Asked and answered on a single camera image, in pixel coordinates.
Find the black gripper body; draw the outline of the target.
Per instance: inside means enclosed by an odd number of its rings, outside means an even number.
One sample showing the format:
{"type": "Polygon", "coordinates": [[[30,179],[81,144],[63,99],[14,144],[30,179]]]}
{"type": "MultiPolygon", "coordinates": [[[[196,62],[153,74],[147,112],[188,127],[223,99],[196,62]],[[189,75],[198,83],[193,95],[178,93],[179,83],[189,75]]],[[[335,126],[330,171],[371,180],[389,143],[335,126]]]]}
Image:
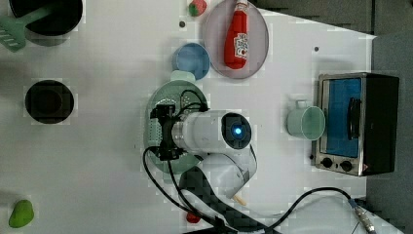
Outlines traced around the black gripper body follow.
{"type": "Polygon", "coordinates": [[[157,119],[161,126],[162,139],[153,153],[161,161],[177,160],[184,152],[173,141],[172,128],[179,118],[174,115],[175,106],[172,104],[158,104],[150,113],[151,119],[157,119]]]}

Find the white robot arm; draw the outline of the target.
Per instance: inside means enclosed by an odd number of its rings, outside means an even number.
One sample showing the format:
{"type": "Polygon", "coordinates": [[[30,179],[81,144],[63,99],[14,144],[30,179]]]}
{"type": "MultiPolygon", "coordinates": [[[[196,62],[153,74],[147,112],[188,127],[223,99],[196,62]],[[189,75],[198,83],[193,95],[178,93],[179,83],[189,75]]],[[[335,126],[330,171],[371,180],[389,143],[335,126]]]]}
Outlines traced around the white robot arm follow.
{"type": "Polygon", "coordinates": [[[199,103],[177,109],[158,104],[149,120],[160,126],[148,151],[165,164],[177,191],[176,205],[212,225],[216,234],[280,234],[233,198],[257,171],[252,129],[240,113],[199,103]]]}

